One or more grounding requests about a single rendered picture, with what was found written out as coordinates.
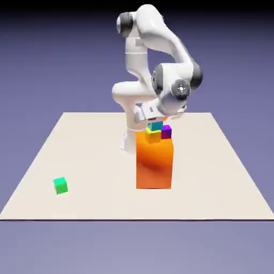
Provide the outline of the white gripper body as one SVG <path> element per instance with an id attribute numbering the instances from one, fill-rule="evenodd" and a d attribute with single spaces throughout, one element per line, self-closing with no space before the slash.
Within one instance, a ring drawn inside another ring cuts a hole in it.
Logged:
<path id="1" fill-rule="evenodd" d="M 136 124 L 148 121 L 156 120 L 162 118 L 177 119 L 181 117 L 187 109 L 187 105 L 181 106 L 178 110 L 172 112 L 163 112 L 160 111 L 156 106 L 150 105 L 148 103 L 136 104 L 134 107 L 134 122 Z"/>

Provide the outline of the small green cube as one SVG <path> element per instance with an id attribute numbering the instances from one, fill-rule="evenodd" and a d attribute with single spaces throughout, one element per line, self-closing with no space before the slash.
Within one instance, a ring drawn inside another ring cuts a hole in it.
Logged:
<path id="1" fill-rule="evenodd" d="M 68 192 L 67 182 L 64 177 L 54 179 L 53 182 L 57 195 Z"/>

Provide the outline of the small purple cube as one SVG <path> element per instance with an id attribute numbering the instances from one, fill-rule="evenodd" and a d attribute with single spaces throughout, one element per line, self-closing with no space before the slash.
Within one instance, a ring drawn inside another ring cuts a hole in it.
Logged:
<path id="1" fill-rule="evenodd" d="M 170 125 L 163 125 L 161 130 L 161 139 L 171 139 L 172 138 L 172 128 Z"/>

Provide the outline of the small teal cube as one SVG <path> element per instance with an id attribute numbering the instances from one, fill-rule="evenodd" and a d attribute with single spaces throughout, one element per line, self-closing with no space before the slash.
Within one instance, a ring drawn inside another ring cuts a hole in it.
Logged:
<path id="1" fill-rule="evenodd" d="M 163 128 L 163 121 L 148 123 L 147 128 L 151 131 L 161 131 Z"/>

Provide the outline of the large orange box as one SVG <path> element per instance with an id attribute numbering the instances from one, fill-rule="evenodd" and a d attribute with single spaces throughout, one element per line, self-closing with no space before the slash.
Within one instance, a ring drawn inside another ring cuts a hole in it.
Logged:
<path id="1" fill-rule="evenodd" d="M 156 142 L 148 134 L 136 134 L 137 189 L 170 189 L 173 171 L 173 140 L 159 138 Z"/>

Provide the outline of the small yellow cube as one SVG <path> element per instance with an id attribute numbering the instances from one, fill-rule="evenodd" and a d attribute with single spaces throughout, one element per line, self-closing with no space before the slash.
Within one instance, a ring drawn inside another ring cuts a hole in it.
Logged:
<path id="1" fill-rule="evenodd" d="M 145 137 L 147 142 L 156 143 L 161 141 L 161 130 L 152 131 L 150 128 L 146 128 Z"/>

